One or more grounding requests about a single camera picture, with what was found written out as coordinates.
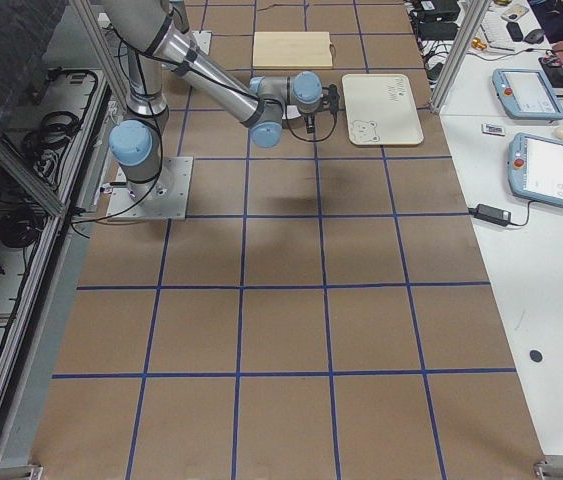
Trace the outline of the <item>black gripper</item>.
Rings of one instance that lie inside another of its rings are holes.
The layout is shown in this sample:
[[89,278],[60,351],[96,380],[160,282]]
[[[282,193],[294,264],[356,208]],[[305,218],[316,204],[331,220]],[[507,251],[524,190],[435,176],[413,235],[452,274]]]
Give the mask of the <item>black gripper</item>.
[[316,118],[316,113],[315,112],[310,112],[310,113],[303,113],[302,114],[303,118],[305,119],[305,129],[306,132],[308,134],[313,134],[315,132],[315,118]]

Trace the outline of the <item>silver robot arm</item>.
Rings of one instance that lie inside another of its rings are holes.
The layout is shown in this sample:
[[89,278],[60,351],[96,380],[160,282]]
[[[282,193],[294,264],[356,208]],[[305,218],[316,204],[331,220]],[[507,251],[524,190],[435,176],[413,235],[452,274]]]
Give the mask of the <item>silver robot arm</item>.
[[158,118],[167,113],[161,79],[164,66],[230,113],[262,148],[279,143],[290,105],[297,108],[309,133],[315,130],[315,115],[332,105],[321,79],[311,71],[255,77],[244,85],[199,47],[190,33],[183,1],[105,1],[103,5],[128,47],[127,105],[138,117]]

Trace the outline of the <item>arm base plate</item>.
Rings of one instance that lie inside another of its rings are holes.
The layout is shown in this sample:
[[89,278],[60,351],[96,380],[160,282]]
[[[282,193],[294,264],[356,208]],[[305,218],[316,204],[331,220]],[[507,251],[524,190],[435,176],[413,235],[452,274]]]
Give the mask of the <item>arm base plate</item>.
[[106,216],[112,222],[136,220],[185,220],[193,172],[192,157],[166,157],[156,185],[128,183],[125,172],[117,168],[109,195]]
[[199,49],[208,55],[210,53],[212,32],[208,30],[192,31],[191,35]]

